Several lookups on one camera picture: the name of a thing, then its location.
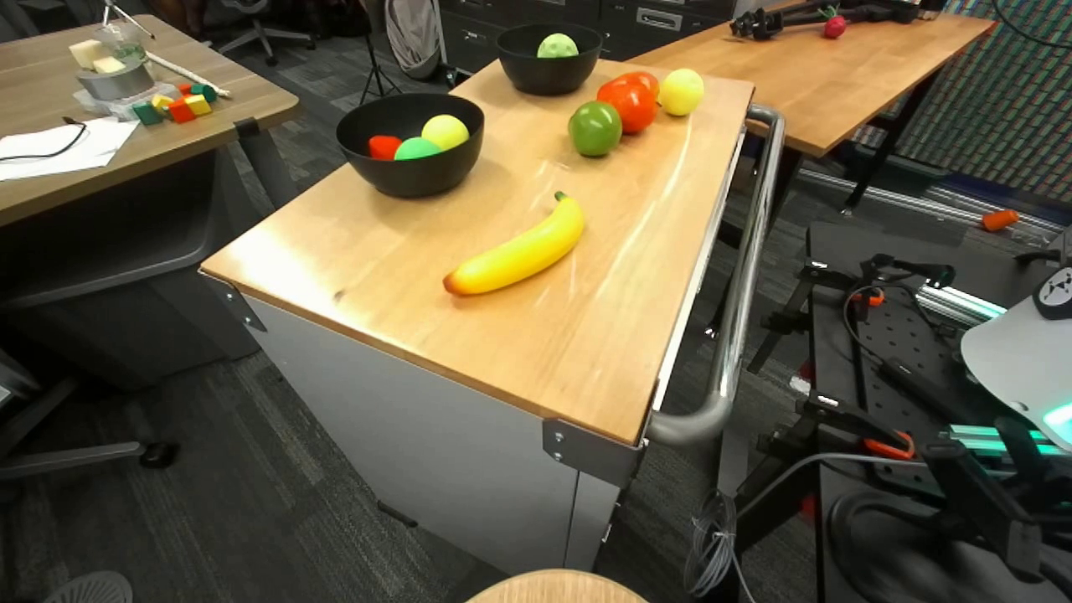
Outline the wooden desk far right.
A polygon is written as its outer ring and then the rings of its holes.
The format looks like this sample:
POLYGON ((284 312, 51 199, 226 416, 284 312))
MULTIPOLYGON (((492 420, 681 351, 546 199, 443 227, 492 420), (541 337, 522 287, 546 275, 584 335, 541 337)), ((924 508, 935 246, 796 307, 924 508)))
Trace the wooden desk far right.
POLYGON ((852 25, 836 39, 816 30, 736 39, 721 25, 647 49, 641 64, 751 82, 757 100, 788 122, 788 144, 823 157, 988 30, 983 16, 938 15, 914 25, 852 25))

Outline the round wooden stool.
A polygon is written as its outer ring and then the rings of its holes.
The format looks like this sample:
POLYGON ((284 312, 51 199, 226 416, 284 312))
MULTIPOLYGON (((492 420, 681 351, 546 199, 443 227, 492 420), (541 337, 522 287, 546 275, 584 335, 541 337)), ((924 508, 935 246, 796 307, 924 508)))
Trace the round wooden stool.
POLYGON ((631 586, 585 571, 528 571, 498 580, 464 603, 647 603, 631 586))

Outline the white cart with wooden top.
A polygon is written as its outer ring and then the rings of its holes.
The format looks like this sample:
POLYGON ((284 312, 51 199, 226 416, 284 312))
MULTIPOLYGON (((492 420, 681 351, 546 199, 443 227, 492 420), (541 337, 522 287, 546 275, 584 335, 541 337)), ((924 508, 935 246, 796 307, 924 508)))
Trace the white cart with wooden top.
POLYGON ((338 169, 211 255, 284 382, 401 521, 492 565, 592 565, 663 407, 746 130, 755 87, 707 85, 602 160, 567 141, 575 97, 472 74, 469 178, 432 200, 338 169), (511 287, 443 278, 540 225, 567 191, 578 246, 511 287))

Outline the black tool with red tip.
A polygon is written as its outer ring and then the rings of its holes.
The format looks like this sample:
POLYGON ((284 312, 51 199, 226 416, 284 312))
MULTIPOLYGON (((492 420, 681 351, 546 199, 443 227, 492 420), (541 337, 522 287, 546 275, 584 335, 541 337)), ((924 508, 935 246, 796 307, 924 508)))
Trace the black tool with red tip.
POLYGON ((744 39, 772 39, 788 26, 816 26, 823 39, 836 39, 852 25, 911 25, 921 15, 921 0, 796 0, 789 6, 746 9, 730 19, 730 35, 744 39))

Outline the near black bowl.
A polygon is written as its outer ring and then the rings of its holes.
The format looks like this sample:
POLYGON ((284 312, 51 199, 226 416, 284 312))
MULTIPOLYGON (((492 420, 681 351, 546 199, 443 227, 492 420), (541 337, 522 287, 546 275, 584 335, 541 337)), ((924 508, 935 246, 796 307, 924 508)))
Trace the near black bowl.
POLYGON ((459 187, 482 146, 482 109, 453 94, 368 100, 335 123, 347 164, 383 195, 432 199, 459 187))

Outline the yellow plush banana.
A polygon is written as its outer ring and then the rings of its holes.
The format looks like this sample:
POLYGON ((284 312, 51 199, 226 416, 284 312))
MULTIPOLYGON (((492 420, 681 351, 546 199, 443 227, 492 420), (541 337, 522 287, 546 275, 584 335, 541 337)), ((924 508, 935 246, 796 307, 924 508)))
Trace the yellow plush banana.
POLYGON ((556 207, 517 237, 463 262, 443 278, 443 287, 472 298, 511 287, 540 272, 560 265, 584 237, 585 212, 567 191, 556 195, 556 207))

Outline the small red plush strawberry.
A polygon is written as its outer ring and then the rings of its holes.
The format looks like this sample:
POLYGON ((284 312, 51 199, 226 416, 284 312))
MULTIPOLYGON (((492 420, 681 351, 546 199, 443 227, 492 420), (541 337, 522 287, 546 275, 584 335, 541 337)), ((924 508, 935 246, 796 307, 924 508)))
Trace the small red plush strawberry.
POLYGON ((398 146, 401 146, 401 136, 396 136, 396 133, 372 133, 365 141, 365 151, 368 151, 372 160, 396 160, 398 146))

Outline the green plush ball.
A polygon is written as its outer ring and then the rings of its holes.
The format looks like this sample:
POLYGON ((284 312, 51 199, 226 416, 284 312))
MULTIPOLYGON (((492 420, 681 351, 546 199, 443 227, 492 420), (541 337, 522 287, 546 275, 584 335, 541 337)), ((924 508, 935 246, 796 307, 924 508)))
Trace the green plush ball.
POLYGON ((396 160, 425 160, 436 157, 439 146, 425 136, 406 136, 401 146, 396 151, 396 160))

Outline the light green plush cabbage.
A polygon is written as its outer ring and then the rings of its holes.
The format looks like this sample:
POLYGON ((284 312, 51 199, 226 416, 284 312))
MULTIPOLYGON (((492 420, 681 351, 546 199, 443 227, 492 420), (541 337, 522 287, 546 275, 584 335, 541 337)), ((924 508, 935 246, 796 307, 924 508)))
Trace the light green plush cabbage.
POLYGON ((540 59, 578 57, 578 48, 570 35, 546 35, 536 48, 540 59))

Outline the clear plastic container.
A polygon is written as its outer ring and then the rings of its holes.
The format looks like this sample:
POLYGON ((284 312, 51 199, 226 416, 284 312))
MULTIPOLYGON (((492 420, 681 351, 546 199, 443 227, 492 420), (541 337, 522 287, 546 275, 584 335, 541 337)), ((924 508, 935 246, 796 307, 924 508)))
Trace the clear plastic container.
POLYGON ((93 100, 123 100, 155 87, 146 35, 133 25, 102 25, 93 38, 69 43, 69 57, 93 100))

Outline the green plush apple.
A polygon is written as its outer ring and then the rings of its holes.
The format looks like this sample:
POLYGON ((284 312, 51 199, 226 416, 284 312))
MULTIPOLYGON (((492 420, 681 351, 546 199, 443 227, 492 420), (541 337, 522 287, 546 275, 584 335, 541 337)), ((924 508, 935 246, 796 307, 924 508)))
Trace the green plush apple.
POLYGON ((602 100, 575 109, 567 130, 584 157, 607 157, 623 136, 618 114, 602 100))

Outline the yellow plush ball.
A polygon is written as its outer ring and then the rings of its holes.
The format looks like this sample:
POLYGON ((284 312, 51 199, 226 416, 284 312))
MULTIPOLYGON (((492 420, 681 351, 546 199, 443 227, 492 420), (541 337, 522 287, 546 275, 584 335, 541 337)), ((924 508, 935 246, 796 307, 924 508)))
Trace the yellow plush ball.
POLYGON ((674 117, 688 117, 700 109, 703 94, 703 78, 691 68, 677 68, 660 82, 655 103, 674 117))

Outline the yellow green plush lemon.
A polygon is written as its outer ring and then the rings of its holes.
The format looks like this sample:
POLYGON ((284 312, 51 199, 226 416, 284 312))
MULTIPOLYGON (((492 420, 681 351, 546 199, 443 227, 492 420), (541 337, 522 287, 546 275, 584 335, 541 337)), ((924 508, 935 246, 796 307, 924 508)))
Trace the yellow green plush lemon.
POLYGON ((453 151, 469 141, 469 126, 455 114, 436 114, 422 123, 422 136, 439 151, 453 151))

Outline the black bowl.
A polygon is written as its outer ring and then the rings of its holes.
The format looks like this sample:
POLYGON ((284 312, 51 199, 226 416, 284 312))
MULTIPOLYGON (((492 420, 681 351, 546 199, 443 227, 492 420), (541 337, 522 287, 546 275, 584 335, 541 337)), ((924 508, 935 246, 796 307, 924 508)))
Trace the black bowl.
POLYGON ((383 195, 432 199, 459 187, 482 146, 482 109, 453 94, 368 100, 335 123, 347 164, 383 195))
POLYGON ((602 38, 589 26, 528 25, 498 35, 498 64, 510 85, 536 97, 564 97, 584 87, 600 57, 602 38), (578 57, 540 59, 536 48, 546 35, 570 35, 578 57))

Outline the white paper sheets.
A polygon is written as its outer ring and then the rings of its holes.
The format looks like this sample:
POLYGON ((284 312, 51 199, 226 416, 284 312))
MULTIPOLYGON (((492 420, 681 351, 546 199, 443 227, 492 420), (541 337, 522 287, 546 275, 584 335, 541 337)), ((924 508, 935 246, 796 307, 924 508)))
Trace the white paper sheets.
POLYGON ((0 182, 26 182, 107 169, 129 141, 138 122, 93 117, 30 133, 0 136, 0 182))

